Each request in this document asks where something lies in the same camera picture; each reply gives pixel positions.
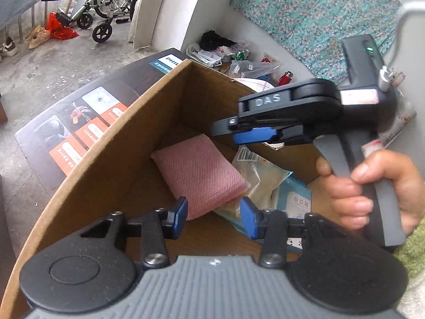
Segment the person's right hand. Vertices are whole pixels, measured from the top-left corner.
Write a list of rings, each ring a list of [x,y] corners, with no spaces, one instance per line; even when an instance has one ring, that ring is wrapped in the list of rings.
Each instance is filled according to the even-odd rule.
[[[316,169],[346,228],[359,230],[369,223],[373,204],[367,190],[382,179],[393,182],[405,234],[411,234],[424,218],[424,179],[412,160],[402,153],[377,150],[347,178],[333,174],[330,163],[322,157],[317,160]]]

